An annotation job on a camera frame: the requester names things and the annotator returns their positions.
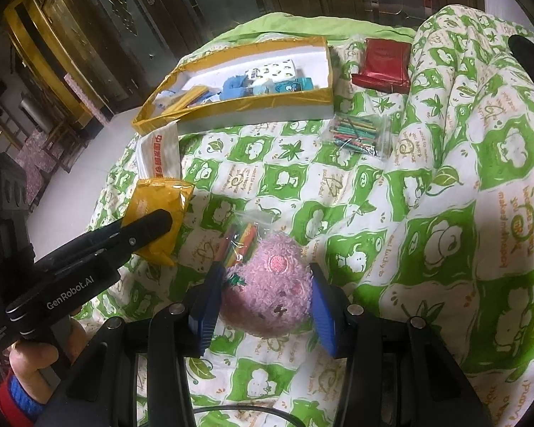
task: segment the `human hand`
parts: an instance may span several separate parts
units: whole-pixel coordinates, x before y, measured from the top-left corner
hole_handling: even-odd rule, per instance
[[[67,342],[69,359],[73,363],[87,345],[87,334],[83,327],[73,318],[71,333]],[[35,401],[46,404],[52,396],[52,388],[39,373],[39,369],[46,368],[57,361],[57,348],[47,343],[17,341],[10,352],[10,366],[20,381],[26,393]]]

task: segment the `red sleeve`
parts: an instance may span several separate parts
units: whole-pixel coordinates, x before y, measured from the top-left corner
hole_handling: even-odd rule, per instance
[[[9,374],[0,385],[0,410],[12,427],[33,427],[33,422],[20,411],[10,396],[10,390],[8,390],[10,377],[12,374]]]

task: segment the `open box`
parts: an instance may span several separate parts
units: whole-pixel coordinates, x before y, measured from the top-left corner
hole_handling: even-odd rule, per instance
[[[229,77],[284,59],[293,61],[298,77],[312,79],[313,90],[245,96],[184,107],[168,114],[154,105],[162,91],[180,93],[196,85],[221,88]],[[226,48],[174,69],[144,103],[132,126],[146,135],[178,120],[178,133],[183,135],[236,125],[331,118],[332,72],[323,37],[277,39]]]

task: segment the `sleeve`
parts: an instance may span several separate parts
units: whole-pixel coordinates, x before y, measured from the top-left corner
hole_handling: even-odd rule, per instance
[[[18,379],[13,375],[0,386],[0,410],[12,427],[32,427],[44,409],[26,394]]]

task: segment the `wire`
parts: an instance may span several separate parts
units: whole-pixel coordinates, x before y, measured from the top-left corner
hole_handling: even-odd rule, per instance
[[[272,414],[274,416],[285,419],[287,422],[292,423],[295,427],[305,427],[303,421],[297,416],[280,411],[275,408],[267,408],[266,406],[255,405],[219,405],[219,406],[206,406],[205,408],[194,409],[194,414],[205,413],[208,411],[261,411],[263,413]]]

